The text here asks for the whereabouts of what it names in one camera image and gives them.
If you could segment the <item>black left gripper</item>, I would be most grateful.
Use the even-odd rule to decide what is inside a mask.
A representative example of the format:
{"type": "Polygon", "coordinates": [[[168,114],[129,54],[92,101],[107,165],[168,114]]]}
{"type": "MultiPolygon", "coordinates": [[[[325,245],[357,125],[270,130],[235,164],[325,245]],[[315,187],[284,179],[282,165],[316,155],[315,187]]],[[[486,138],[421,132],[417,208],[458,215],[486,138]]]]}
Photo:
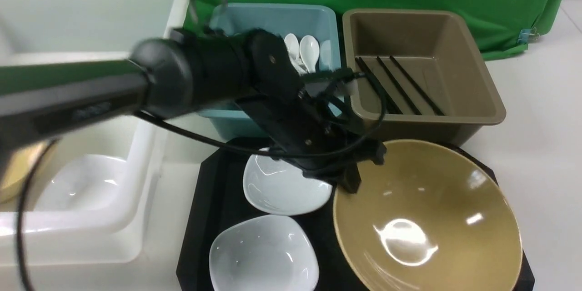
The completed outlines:
{"type": "Polygon", "coordinates": [[[336,178],[337,185],[347,193],[357,193],[361,185],[359,162],[385,163],[386,146],[370,137],[339,155],[323,156],[353,144],[360,135],[324,120],[306,99],[283,103],[272,96],[256,94],[241,98],[236,104],[285,154],[310,155],[288,159],[289,163],[311,178],[336,178]]]}

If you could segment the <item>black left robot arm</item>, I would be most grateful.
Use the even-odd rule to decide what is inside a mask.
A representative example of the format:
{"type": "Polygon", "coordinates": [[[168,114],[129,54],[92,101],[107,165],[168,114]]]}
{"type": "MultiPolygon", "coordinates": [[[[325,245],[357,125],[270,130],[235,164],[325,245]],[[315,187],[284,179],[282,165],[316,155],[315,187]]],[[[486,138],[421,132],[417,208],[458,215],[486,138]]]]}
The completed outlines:
{"type": "Polygon", "coordinates": [[[255,29],[204,36],[178,29],[169,39],[140,42],[129,59],[1,68],[1,173],[31,144],[121,115],[205,144],[284,160],[308,178],[357,192],[357,163],[385,162],[380,140],[353,133],[328,103],[342,82],[372,73],[351,69],[300,75],[280,36],[255,29]],[[168,120],[235,102],[274,143],[268,151],[241,148],[178,129],[168,120]]]}

